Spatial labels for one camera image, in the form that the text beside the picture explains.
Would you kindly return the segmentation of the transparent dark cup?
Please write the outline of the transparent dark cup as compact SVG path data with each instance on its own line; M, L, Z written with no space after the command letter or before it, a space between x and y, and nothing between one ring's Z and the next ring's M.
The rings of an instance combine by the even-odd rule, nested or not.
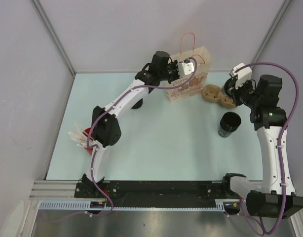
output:
M235 82L233 79L228 79L221 88L221 92L224 96L232 98L232 91L234 88Z

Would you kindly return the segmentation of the short black coffee cup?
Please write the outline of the short black coffee cup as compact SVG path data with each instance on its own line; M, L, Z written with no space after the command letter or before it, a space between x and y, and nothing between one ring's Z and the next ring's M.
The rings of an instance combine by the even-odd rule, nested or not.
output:
M137 103L135 103L133 106L132 106L132 109L138 109L142 106L143 104L143 99L140 99Z

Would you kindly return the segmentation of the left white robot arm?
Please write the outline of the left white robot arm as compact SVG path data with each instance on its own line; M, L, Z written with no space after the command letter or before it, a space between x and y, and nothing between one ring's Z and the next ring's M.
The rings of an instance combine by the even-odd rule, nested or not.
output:
M92 125L84 143L91 153L90 169L83 175L81 183L91 197L98 197L103 186L100 183L104 174L102 164L107 148L121 138L119 121L130 109L142 106L143 98L154 89L163 89L162 81L172 83L185 76L184 63L174 60L167 52L157 51L135 75L129 87L114 101L104 107L95 107L92 112Z

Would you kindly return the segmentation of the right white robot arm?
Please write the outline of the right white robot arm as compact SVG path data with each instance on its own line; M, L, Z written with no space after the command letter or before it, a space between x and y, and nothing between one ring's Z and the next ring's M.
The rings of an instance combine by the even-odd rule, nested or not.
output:
M227 198L239 195L246 201L251 216L288 219L303 208L303 197L296 195L290 178L285 148L287 130L286 112L278 107L282 79L262 75L257 86L251 80L236 86L237 77L230 78L223 92L237 106L251 109L250 121L261 147L263 179L261 186L250 182L245 175L227 173L221 192Z

